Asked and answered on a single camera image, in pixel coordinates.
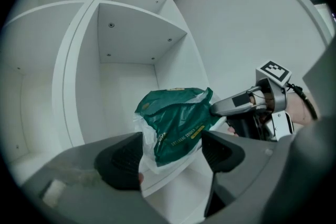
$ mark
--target green plastic bag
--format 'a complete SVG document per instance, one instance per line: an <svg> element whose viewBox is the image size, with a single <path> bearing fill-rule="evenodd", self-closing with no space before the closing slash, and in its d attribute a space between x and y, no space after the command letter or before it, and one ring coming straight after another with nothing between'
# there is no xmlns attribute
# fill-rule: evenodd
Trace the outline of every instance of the green plastic bag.
<svg viewBox="0 0 336 224"><path fill-rule="evenodd" d="M144 154L155 161L154 168L197 151L201 131L209 130L220 119L209 112L212 96L210 88L176 88L151 91L141 100L135 113L141 117Z"/></svg>

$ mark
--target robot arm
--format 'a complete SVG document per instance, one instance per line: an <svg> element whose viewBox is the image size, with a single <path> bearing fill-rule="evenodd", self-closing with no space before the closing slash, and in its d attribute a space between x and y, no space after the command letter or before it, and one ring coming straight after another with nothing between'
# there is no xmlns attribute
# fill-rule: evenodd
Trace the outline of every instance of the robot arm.
<svg viewBox="0 0 336 224"><path fill-rule="evenodd" d="M285 135L293 133L293 125L288 113L286 86L291 72L276 64L267 61L256 69L256 84L250 89L233 97L216 102L211 107L211 113L226 116L227 123L240 136L278 141ZM274 110L269 114L267 121L261 124L259 117L267 110L264 93L270 93L274 101Z"/></svg>

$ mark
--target gray surface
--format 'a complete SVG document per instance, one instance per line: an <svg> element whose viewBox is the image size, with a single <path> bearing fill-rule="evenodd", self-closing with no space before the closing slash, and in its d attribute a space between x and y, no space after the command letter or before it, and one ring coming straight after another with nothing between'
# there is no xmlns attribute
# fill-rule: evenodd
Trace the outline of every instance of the gray surface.
<svg viewBox="0 0 336 224"><path fill-rule="evenodd" d="M47 212L55 223L65 223L54 210L46 209L37 197L53 179L68 186L62 193L55 210L61 216L77 223L167 223L142 197L139 191L120 191L103 182L94 170L95 157L104 148L132 134L67 150L46 164L23 186L32 202Z"/></svg>
<svg viewBox="0 0 336 224"><path fill-rule="evenodd" d="M233 203L204 223L260 223L262 211L284 168L291 140L292 136L280 139L272 157L252 184Z"/></svg>
<svg viewBox="0 0 336 224"><path fill-rule="evenodd" d="M216 174L222 190L238 198L225 210L206 219L205 223L230 223L233 219L236 223L258 222L281 175L291 136L272 143L215 134L242 147L246 157L231 172ZM139 191L116 190L103 182L93 168L100 151L130 135L109 138L61 153L27 181L23 186L24 191L55 223L65 223L63 217L85 224L167 223ZM53 179L65 182L67 187L60 196L58 206L50 210L39 201L38 196Z"/></svg>
<svg viewBox="0 0 336 224"><path fill-rule="evenodd" d="M226 189L233 198L237 198L248 188L268 163L277 144L232 135L223 136L222 133L218 132L211 133L244 149L245 158L241 164L229 173L215 174L221 188Z"/></svg>
<svg viewBox="0 0 336 224"><path fill-rule="evenodd" d="M332 116L336 111L336 38L303 77L316 101L321 116Z"/></svg>

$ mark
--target white plastic bag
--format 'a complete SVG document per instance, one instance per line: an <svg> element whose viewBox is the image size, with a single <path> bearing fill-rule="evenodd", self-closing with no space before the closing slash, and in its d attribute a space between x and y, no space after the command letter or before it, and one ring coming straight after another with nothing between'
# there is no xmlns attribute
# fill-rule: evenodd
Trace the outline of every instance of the white plastic bag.
<svg viewBox="0 0 336 224"><path fill-rule="evenodd" d="M190 99L186 103L200 103L205 98L205 96L206 96L205 93L201 93L197 95L195 98ZM213 104L219 100L220 100L219 97L213 93L212 98L209 101L209 104ZM143 133L142 161L144 161L146 166L148 166L148 168L156 174L162 173L173 167L176 168L179 167L182 163L186 161L186 159L195 154L202 146L202 139L200 139L199 142L194 146L194 148L191 151L189 151L187 155L185 155L184 157L178 159L177 161L166 164L164 166L157 166L154 155L154 147L158 139L156 130L153 127L149 126L146 120L137 113L134 114L133 121L135 125L135 131ZM210 131L218 130L225 123L225 121L226 117L220 118L216 122L216 124L210 128Z"/></svg>

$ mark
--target white cabinet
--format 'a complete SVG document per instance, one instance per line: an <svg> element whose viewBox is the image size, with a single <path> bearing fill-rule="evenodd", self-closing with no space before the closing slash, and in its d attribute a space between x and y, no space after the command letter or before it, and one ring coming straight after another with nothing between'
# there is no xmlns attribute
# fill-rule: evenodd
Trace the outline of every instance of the white cabinet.
<svg viewBox="0 0 336 224"><path fill-rule="evenodd" d="M151 90L208 86L172 0L29 1L18 2L13 12L21 13L2 36L4 61L23 76L20 121L29 153L10 164L17 177L73 146L133 132L134 111ZM199 151L159 175L140 167L143 196L172 223L204 210L212 173L189 166L202 158ZM195 197L187 202L183 193Z"/></svg>

